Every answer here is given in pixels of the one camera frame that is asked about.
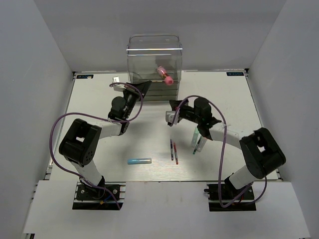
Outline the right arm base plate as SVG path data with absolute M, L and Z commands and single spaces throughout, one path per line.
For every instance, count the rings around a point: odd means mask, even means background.
M 221 184 L 222 203 L 226 205 L 231 202 L 242 190 L 231 191 L 224 183 Z M 256 211 L 255 195 L 252 186 L 236 199 L 230 206 L 223 208 L 219 203 L 218 184 L 207 184 L 204 194 L 208 196 L 208 205 L 210 212 L 248 212 Z

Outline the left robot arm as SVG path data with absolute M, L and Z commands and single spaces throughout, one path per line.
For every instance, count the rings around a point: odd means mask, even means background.
M 107 118 L 72 113 L 97 121 L 88 123 L 82 119 L 75 119 L 60 143 L 59 153 L 75 167 L 77 171 L 72 174 L 77 175 L 81 183 L 88 186 L 88 193 L 95 199 L 105 194 L 104 177 L 93 161 L 98 142 L 100 139 L 120 136 L 126 132 L 130 122 L 140 114 L 144 97 L 151 84 L 151 81 L 132 84 L 114 79 L 110 87 L 122 92 L 123 95 L 112 99 Z

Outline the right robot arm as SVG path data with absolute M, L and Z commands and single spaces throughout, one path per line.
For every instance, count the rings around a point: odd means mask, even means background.
M 208 140 L 219 141 L 222 148 L 231 145 L 242 151 L 245 164 L 224 181 L 226 195 L 238 198 L 245 187 L 257 179 L 266 178 L 270 173 L 286 163 L 286 157 L 270 131 L 264 127 L 253 131 L 232 129 L 225 118 L 217 119 L 212 114 L 212 102 L 195 96 L 193 106 L 188 98 L 182 101 L 170 100 L 171 111 L 166 112 L 169 126 L 187 120 L 196 124 L 200 134 L 196 148 L 202 149 Z

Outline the blue table label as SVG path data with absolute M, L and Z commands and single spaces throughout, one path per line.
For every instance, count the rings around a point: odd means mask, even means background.
M 227 76 L 244 76 L 243 72 L 226 72 Z
M 77 75 L 76 79 L 93 79 L 94 75 L 89 74 L 89 75 Z

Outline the orange capped highlighter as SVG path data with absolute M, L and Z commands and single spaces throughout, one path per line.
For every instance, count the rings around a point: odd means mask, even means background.
M 201 152 L 202 149 L 204 148 L 206 142 L 207 142 L 207 139 L 206 139 L 206 138 L 201 138 L 201 139 L 198 141 L 197 150 L 196 150 L 196 151 Z

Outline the purple pen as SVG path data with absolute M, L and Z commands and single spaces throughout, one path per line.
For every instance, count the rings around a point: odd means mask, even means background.
M 171 161 L 174 160 L 174 155 L 173 155 L 173 142 L 172 139 L 169 139 L 170 141 L 170 155 L 171 155 Z

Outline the pink capped clip jar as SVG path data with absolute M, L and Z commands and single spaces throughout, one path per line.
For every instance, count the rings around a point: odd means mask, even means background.
M 166 85 L 172 85 L 174 83 L 173 78 L 167 73 L 166 69 L 163 66 L 157 67 L 158 75 L 163 79 Z

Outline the green pen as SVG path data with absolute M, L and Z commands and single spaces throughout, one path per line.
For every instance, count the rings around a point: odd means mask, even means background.
M 196 143 L 195 148 L 194 148 L 193 153 L 192 153 L 193 155 L 195 155 L 196 151 L 198 150 L 199 145 L 201 143 L 201 139 L 202 139 L 202 137 L 200 137 L 198 142 Z

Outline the left blue table label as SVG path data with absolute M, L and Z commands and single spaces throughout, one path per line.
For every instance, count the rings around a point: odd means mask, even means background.
M 89 75 L 77 75 L 76 79 L 93 79 L 94 75 L 89 74 Z

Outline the red pen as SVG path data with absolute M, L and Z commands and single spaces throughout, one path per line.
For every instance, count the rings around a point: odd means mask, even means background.
M 178 165 L 178 155 L 177 155 L 177 149 L 176 149 L 175 142 L 173 142 L 173 150 L 174 150 L 175 162 L 176 162 L 176 165 Z

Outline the blue eraser stick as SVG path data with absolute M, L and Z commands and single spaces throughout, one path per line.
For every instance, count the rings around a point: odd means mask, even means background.
M 131 158 L 131 159 L 128 159 L 127 161 L 128 165 L 151 164 L 151 163 L 152 163 L 151 158 Z

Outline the clear plastic drawer organizer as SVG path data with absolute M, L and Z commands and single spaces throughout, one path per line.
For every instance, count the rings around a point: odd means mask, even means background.
M 127 45 L 127 67 L 131 83 L 152 81 L 145 101 L 169 101 L 178 97 L 181 81 L 183 47 L 174 34 L 136 34 Z M 157 73 L 163 66 L 173 78 L 172 85 L 166 85 Z

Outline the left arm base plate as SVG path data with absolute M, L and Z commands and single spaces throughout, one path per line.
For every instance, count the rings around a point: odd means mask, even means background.
M 124 199 L 126 184 L 122 183 L 105 183 L 105 188 L 111 191 L 116 201 L 109 192 L 94 188 L 89 189 L 88 186 L 78 182 L 74 194 L 73 210 L 89 210 L 89 211 L 118 211 L 121 209 Z

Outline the right blue table label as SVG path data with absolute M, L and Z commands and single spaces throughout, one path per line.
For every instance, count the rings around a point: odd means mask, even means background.
M 244 76 L 243 72 L 226 72 L 227 76 Z

